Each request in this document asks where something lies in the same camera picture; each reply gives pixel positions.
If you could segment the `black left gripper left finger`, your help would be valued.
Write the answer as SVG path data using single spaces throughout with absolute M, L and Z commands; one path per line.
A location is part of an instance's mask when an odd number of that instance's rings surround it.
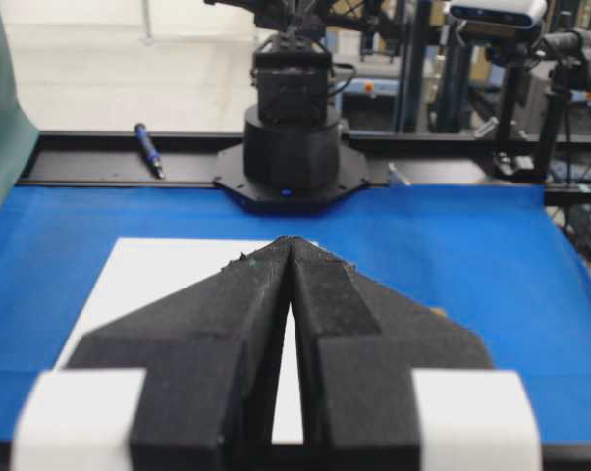
M 81 338 L 69 368 L 146 372 L 134 469 L 241 469 L 270 444 L 290 251 L 279 238 Z

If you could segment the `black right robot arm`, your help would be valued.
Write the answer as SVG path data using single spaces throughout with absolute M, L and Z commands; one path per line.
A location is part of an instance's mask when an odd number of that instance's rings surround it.
M 379 1 L 238 1 L 254 23 L 272 30 L 252 54 L 257 102 L 245 113 L 242 144 L 218 156 L 215 183 L 306 194 L 350 191 L 369 182 L 364 156 L 342 142 L 339 64 L 322 39 L 330 26 L 394 32 Z

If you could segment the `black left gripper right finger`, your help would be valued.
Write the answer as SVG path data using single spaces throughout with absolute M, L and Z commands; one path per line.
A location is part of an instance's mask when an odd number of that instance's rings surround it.
M 324 470 L 418 469 L 412 369 L 491 369 L 484 343 L 335 255 L 290 245 L 305 443 Z

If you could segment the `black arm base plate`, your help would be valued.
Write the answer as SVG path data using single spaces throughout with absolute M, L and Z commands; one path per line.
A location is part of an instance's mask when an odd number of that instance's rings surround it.
M 344 147 L 339 173 L 328 184 L 314 189 L 273 188 L 247 176 L 243 170 L 242 146 L 217 154 L 214 183 L 241 208 L 256 213 L 316 213 L 349 195 L 389 184 L 388 163 Z

